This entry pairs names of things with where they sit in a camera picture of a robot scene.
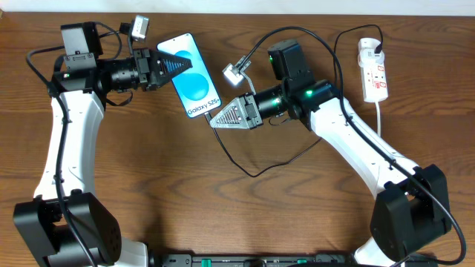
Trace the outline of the blue screen Galaxy smartphone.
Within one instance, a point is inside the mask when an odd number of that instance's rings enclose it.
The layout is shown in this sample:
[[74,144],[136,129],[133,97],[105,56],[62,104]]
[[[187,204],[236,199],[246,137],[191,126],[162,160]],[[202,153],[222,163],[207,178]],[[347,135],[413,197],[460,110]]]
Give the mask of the blue screen Galaxy smartphone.
[[160,42],[157,49],[191,61],[191,68],[172,79],[189,118],[195,118],[221,106],[220,96],[191,33]]

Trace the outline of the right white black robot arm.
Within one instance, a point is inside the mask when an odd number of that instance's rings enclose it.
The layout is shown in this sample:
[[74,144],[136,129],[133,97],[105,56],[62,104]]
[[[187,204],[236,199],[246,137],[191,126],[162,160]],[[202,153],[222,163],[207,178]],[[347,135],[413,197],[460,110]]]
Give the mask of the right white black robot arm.
[[419,249],[452,229],[447,180],[436,165],[421,168],[388,145],[327,80],[316,81],[296,40],[268,49],[279,85],[234,98],[212,128],[253,129],[283,112],[327,141],[375,198],[371,238],[353,254],[366,266],[437,266]]

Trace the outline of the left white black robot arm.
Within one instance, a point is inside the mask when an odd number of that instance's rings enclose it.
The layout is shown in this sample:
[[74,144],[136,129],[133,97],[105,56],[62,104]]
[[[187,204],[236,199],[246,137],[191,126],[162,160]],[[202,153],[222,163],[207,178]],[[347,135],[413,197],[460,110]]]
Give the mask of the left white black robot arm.
[[122,236],[97,199],[96,139],[108,93],[156,90],[190,69],[190,59],[148,48],[103,57],[97,22],[65,24],[53,75],[45,80],[53,109],[47,162],[33,199],[13,221],[40,266],[155,266],[145,243]]

